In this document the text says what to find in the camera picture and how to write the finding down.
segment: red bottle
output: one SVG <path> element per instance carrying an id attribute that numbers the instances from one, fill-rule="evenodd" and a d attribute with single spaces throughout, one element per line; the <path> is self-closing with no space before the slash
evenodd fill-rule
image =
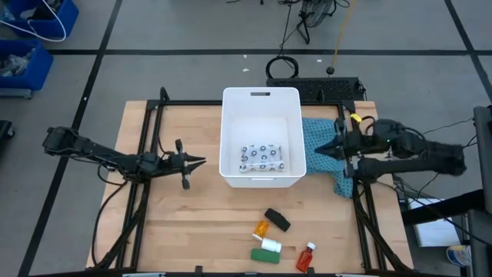
<path id="1" fill-rule="evenodd" d="M 302 272 L 306 272 L 308 270 L 309 264 L 313 259 L 313 250 L 316 249 L 316 245 L 312 242 L 307 243 L 307 248 L 301 253 L 301 256 L 298 259 L 298 263 L 296 268 L 301 270 Z"/>

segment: yellow tag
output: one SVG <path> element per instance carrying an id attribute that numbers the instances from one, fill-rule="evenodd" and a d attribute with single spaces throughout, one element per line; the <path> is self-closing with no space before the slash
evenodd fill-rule
<path id="1" fill-rule="evenodd" d="M 351 118 L 353 118 L 356 122 L 362 122 L 362 118 L 358 114 L 351 114 Z"/>

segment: black metal frame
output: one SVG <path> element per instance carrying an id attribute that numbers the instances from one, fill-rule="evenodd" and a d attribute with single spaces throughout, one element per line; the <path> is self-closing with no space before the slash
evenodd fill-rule
<path id="1" fill-rule="evenodd" d="M 323 105 L 323 106 L 336 106 L 338 109 L 338 116 L 344 117 L 344 109 L 347 109 L 349 112 L 355 112 L 354 102 L 353 101 L 341 101 L 341 102 L 302 102 L 302 105 Z M 154 110 L 156 110 L 156 119 L 154 123 L 154 131 L 151 137 L 151 152 L 157 152 L 157 139 L 159 136 L 159 130 L 161 127 L 161 119 L 163 115 L 163 110 L 165 105 L 222 105 L 222 100 L 198 100 L 198 101 L 186 101 L 186 100 L 170 100 L 168 95 L 165 94 L 165 100 L 148 100 L 147 105 L 145 107 L 145 115 L 144 122 L 141 129 L 141 137 L 140 142 L 138 143 L 138 153 L 142 153 L 145 150 L 145 143 L 147 142 L 150 118 L 151 114 Z M 390 261 L 394 261 L 397 259 L 396 255 L 391 251 L 389 245 L 384 241 L 384 238 L 379 234 L 379 227 L 377 224 L 377 216 L 374 207 L 374 200 L 372 197 L 371 186 L 369 184 L 364 183 L 364 194 L 366 195 L 366 206 L 368 213 L 364 211 L 364 207 L 361 203 L 360 197 L 358 195 L 357 190 L 358 181 L 354 181 L 354 194 L 353 194 L 353 202 L 354 209 L 356 212 L 356 221 L 357 221 L 357 231 L 359 235 L 359 241 L 361 244 L 361 256 L 365 274 L 368 275 L 379 275 L 379 276 L 421 276 L 421 277 L 438 277 L 441 275 L 431 275 L 424 273 L 416 273 L 405 271 L 409 268 L 406 268 L 402 264 L 402 266 L 394 266 L 397 271 L 388 271 L 386 267 L 386 260 L 384 253 L 389 253 L 387 256 Z M 137 190 L 139 185 L 143 185 L 143 190 L 141 193 L 141 200 L 138 205 L 137 211 L 133 212 L 136 203 Z M 143 184 L 132 183 L 130 192 L 128 195 L 128 203 L 125 213 L 125 220 L 123 224 L 123 232 L 118 237 L 116 243 L 111 247 L 110 253 L 111 255 L 107 255 L 102 262 L 98 264 L 98 266 L 94 268 L 88 268 L 85 271 L 81 272 L 64 272 L 64 273 L 56 273 L 49 275 L 21 275 L 20 276 L 28 276 L 28 277 L 42 277 L 42 276 L 55 276 L 55 277 L 72 277 L 72 276 L 122 276 L 122 274 L 129 273 L 137 273 L 138 268 L 138 257 L 140 254 L 141 248 L 141 240 L 143 236 L 143 229 L 145 223 L 145 214 L 147 210 L 148 197 L 150 192 L 151 183 L 145 182 Z M 131 251 L 131 261 L 129 267 L 124 267 L 123 263 L 125 260 L 125 252 L 126 252 L 126 240 L 133 231 L 135 232 L 135 243 L 133 249 Z M 377 264 L 379 269 L 373 269 L 371 266 L 371 255 L 369 253 L 369 248 L 367 245 L 367 236 L 365 230 L 368 230 L 372 236 L 374 237 L 374 247 L 377 253 Z M 110 269 L 109 266 L 115 262 L 115 268 Z M 301 273 L 287 273 L 287 274 L 277 274 L 277 273 L 260 273 L 260 272 L 244 272 L 244 273 L 203 273 L 202 267 L 197 265 L 195 272 L 166 272 L 165 275 L 167 277 L 202 277 L 202 276 L 222 276 L 222 277 L 244 277 L 247 275 L 254 276 L 270 276 L 270 277 L 300 277 L 306 276 L 306 274 Z M 317 274 L 314 273 L 314 269 L 310 268 L 307 272 L 307 276 L 309 277 L 328 277 L 335 276 L 335 274 Z"/>

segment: black keyboard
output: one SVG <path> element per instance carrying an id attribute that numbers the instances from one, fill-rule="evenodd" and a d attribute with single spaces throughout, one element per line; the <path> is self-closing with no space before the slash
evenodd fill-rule
<path id="1" fill-rule="evenodd" d="M 358 78 L 272 78 L 267 80 L 267 86 L 296 88 L 301 101 L 364 100 L 355 89 L 357 82 Z"/>

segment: teal towel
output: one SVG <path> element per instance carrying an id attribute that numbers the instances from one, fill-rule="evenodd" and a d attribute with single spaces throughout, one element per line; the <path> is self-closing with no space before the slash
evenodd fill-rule
<path id="1" fill-rule="evenodd" d="M 347 199 L 352 198 L 352 178 L 345 178 L 345 161 L 314 152 L 335 137 L 334 121 L 325 118 L 302 118 L 307 173 L 329 173 L 335 179 L 334 192 Z"/>

